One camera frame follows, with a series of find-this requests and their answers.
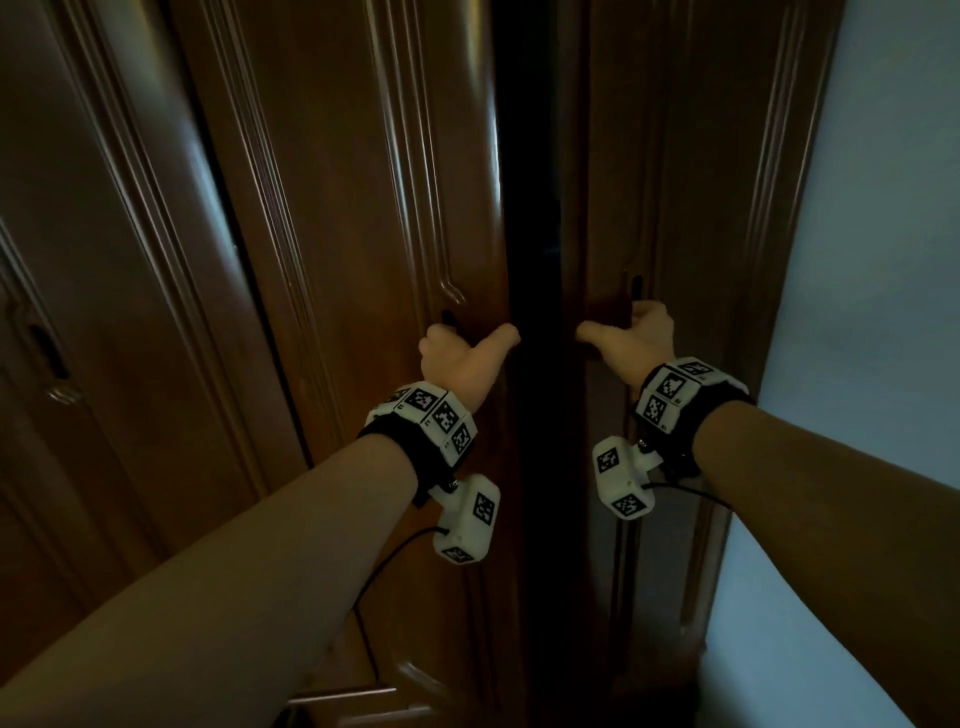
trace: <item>black wrist strap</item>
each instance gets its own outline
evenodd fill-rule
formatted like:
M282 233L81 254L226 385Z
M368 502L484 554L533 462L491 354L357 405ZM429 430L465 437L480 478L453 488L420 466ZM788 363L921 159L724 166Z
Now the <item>black wrist strap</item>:
M413 500L415 506L423 507L430 499L430 489L435 485L439 485L448 493L456 490L457 478L454 470L446 464L437 446L423 434L419 425L391 413L374 419L360 430L357 438L373 434L385 435L397 443L413 465L414 473L417 474L417 494ZM467 457L472 447L471 441L463 452L461 460Z
M644 381L640 401L643 401L647 387L664 367L670 368L662 365ZM643 439L660 454L669 470L677 477L695 477L700 474L700 468L693 458L693 439L697 430L713 410L729 401L755 403L753 398L740 388L728 381L720 381L700 387L693 399L681 409L680 416L670 432L663 432L644 418L637 411L637 405L634 406L633 415L642 427Z

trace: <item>person's right arm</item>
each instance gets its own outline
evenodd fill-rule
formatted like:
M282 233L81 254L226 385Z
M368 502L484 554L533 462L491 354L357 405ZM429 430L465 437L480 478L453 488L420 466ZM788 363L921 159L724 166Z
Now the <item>person's right arm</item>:
M675 358L673 322L657 303L635 304L631 329L585 322L578 338L635 393ZM693 453L712 491L907 716L960 720L960 492L738 401L707 417Z

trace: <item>human arm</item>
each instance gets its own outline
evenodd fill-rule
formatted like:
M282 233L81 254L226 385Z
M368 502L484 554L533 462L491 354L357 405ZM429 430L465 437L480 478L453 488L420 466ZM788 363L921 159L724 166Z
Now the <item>human arm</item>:
M578 335L637 389L675 356L666 309L642 302L635 313L630 330L589 323ZM693 454L711 491L903 711L918 725L955 721L960 493L739 401L705 419Z
M432 327L424 376L473 411L516 341L500 328L471 349ZM0 690L0 723L269 725L416 490L389 438L348 445L90 615Z

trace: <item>wire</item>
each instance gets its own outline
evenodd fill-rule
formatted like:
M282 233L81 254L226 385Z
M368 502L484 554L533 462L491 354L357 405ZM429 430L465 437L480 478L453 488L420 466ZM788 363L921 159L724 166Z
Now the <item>wire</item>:
M370 646L370 638L367 636L367 629L364 627L363 618L360 616L360 599L364 594L367 593L367 589L371 587L376 577L387 568L387 564L393 561L394 557L396 557L404 548L412 544L420 536L425 536L428 533L442 533L446 535L449 532L449 528L440 528L438 525L432 525L429 528L421 528L416 533L408 536L403 540L402 544L390 552L390 555L387 556L387 558L376 565L376 568L371 572L370 576L367 577L367 581L364 582L363 588L360 590L360 594L358 594L357 598L353 601L353 615L357 618L357 628L360 630L360 639L363 640L364 649L367 651L367 659L370 660L370 667L373 670L373 679L377 682L380 680L380 670L377 667L376 658L373 656L373 648Z
M681 485L680 483L650 483L643 486L643 490L645 491L648 491L651 488L675 488L678 491L685 491L687 493L692 493L694 496L700 496L706 498L707 500L712 500L714 503L719 503L724 508L730 508L730 510L733 510L733 506L731 506L725 500L721 500L717 496L712 496L709 493L698 491L696 488L687 488L685 485Z

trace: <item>light blue wall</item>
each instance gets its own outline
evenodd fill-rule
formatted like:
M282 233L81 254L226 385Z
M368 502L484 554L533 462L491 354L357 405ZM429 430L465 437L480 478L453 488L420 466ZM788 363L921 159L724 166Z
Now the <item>light blue wall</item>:
M960 486L960 2L849 0L760 406ZM703 726L909 726L734 520Z

